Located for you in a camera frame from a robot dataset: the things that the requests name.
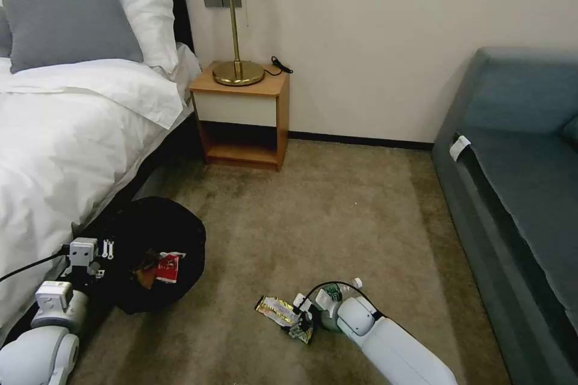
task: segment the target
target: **white wall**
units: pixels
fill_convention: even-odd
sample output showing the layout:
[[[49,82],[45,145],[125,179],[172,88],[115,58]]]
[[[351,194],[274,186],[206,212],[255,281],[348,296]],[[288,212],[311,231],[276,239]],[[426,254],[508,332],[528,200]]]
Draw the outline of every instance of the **white wall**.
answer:
[[[248,0],[241,56],[276,55],[293,131],[433,141],[467,60],[483,45],[578,49],[577,0]],[[207,64],[232,57],[227,10],[190,0]]]

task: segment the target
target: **black cable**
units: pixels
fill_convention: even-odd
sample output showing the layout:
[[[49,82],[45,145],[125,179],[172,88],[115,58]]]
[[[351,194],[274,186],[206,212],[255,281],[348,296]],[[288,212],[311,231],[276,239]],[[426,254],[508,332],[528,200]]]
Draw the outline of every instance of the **black cable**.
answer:
[[[273,72],[269,72],[267,69],[265,69],[265,72],[267,72],[269,75],[272,76],[278,76],[281,75],[283,72],[287,72],[287,73],[293,73],[293,69],[289,69],[287,66],[285,66],[284,64],[282,64],[278,58],[276,58],[275,56],[271,57],[271,63],[273,64],[273,66],[279,68],[279,72],[274,74]]]
[[[68,245],[63,245],[62,247],[60,247],[60,250],[58,251],[58,253],[55,253],[55,254],[53,254],[52,256],[47,257],[46,259],[38,260],[37,262],[34,262],[34,263],[29,264],[29,265],[23,266],[23,267],[21,267],[20,269],[17,269],[17,270],[15,270],[15,271],[12,271],[12,272],[9,273],[9,274],[6,274],[6,275],[3,276],[2,278],[0,278],[0,283],[2,283],[2,282],[3,282],[4,280],[6,280],[6,279],[9,279],[11,276],[14,276],[14,275],[16,275],[16,274],[19,274],[19,273],[21,273],[21,272],[26,271],[27,269],[34,268],[35,266],[38,266],[38,265],[40,265],[40,264],[42,264],[42,263],[44,263],[44,262],[48,262],[48,261],[50,261],[50,260],[56,259],[57,257],[65,256],[65,255],[68,254],[68,251],[69,251]]]
[[[273,72],[269,72],[267,69],[265,69],[265,72],[267,72],[269,75],[273,75],[273,76],[278,76],[281,75],[283,73],[283,71],[279,71],[278,73],[274,74]]]
[[[375,317],[375,316],[379,316],[379,317],[383,316],[383,317],[385,317],[385,318],[387,317],[386,315],[384,315],[381,311],[379,311],[379,310],[377,309],[377,307],[375,306],[375,304],[371,302],[371,299],[369,299],[369,297],[368,297],[365,293],[363,293],[360,289],[358,289],[357,287],[355,287],[355,286],[352,285],[352,284],[349,284],[349,283],[346,283],[346,282],[341,282],[341,281],[330,281],[330,282],[324,282],[324,283],[318,284],[317,286],[315,286],[314,288],[312,288],[312,289],[309,291],[309,293],[307,294],[307,296],[303,299],[303,301],[301,301],[301,303],[299,304],[299,307],[297,307],[297,308],[300,309],[301,306],[303,306],[303,304],[305,304],[305,300],[309,299],[309,297],[310,297],[317,289],[320,289],[320,288],[322,288],[323,286],[330,285],[330,284],[336,284],[336,285],[341,284],[341,285],[343,285],[343,286],[350,287],[350,288],[352,288],[353,290],[355,290],[357,293],[359,293],[361,296],[363,296],[363,297],[367,300],[367,302],[369,302],[369,303],[373,306],[373,308],[375,308],[375,310],[376,310],[376,314],[374,314],[374,318],[375,318],[375,319],[377,319],[377,317]]]

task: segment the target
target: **sofa armrest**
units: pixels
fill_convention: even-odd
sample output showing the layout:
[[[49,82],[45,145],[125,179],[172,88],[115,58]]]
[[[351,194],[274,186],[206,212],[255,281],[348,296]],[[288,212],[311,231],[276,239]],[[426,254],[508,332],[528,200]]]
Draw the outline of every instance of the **sofa armrest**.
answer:
[[[482,48],[440,130],[461,127],[552,134],[578,114],[578,52]]]

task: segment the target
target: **white duvet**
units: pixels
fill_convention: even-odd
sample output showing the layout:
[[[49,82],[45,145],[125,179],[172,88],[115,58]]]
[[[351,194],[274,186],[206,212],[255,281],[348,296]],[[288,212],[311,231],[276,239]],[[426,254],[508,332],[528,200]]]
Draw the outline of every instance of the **white duvet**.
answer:
[[[128,61],[9,68],[0,58],[0,276],[72,240],[185,107],[174,82]],[[0,342],[53,265],[0,283]]]

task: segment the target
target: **snack wrapper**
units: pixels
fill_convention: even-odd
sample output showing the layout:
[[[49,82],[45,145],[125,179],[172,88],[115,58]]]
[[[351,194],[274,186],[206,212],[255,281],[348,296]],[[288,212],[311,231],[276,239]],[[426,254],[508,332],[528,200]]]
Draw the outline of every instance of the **snack wrapper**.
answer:
[[[308,344],[313,334],[312,322],[303,315],[293,311],[293,306],[288,302],[275,297],[261,297],[255,310],[271,319],[280,327],[284,328],[291,338],[301,340]]]

